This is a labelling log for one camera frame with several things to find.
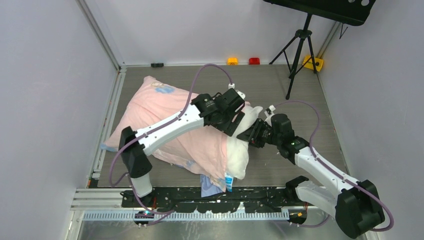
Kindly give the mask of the white pillow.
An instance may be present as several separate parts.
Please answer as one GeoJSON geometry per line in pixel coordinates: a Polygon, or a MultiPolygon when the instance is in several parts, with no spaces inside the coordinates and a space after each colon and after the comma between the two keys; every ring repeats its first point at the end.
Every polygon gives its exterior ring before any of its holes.
{"type": "Polygon", "coordinates": [[[262,111],[262,106],[245,106],[242,110],[242,113],[244,113],[243,118],[233,135],[226,140],[227,161],[225,172],[233,178],[243,180],[249,163],[249,143],[238,139],[237,136],[249,129],[262,111]]]}

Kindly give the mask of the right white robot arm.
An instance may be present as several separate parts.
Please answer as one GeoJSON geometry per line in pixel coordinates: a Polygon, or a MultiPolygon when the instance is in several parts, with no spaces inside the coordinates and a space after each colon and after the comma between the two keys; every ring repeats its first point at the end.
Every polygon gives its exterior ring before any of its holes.
{"type": "Polygon", "coordinates": [[[322,187],[304,176],[288,181],[285,198],[291,205],[307,202],[320,208],[335,219],[346,236],[355,239],[385,221],[376,186],[329,163],[307,140],[295,134],[286,114],[274,114],[266,120],[258,118],[237,138],[255,148],[276,146],[283,158],[318,180],[322,187]]]}

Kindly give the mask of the pink pillowcase with blue print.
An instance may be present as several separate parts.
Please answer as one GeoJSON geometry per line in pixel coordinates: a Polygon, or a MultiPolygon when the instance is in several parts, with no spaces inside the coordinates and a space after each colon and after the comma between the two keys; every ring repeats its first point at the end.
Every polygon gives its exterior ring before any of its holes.
{"type": "Polygon", "coordinates": [[[146,154],[202,175],[202,196],[229,191],[233,179],[244,179],[249,162],[248,143],[237,135],[251,127],[261,107],[247,103],[232,136],[200,118],[188,103],[195,94],[146,76],[128,103],[114,132],[102,147],[116,152],[124,128],[131,127],[146,154]]]}

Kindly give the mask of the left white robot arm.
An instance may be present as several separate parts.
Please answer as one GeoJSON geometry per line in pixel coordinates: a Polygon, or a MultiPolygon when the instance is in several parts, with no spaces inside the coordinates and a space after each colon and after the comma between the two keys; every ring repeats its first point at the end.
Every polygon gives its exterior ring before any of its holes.
{"type": "Polygon", "coordinates": [[[141,207],[153,202],[153,187],[149,172],[152,164],[148,157],[159,147],[189,131],[212,126],[227,136],[233,136],[245,116],[245,94],[229,88],[223,94],[211,96],[199,94],[188,99],[184,108],[153,125],[138,130],[126,127],[122,130],[118,156],[122,157],[134,200],[141,207]]]}

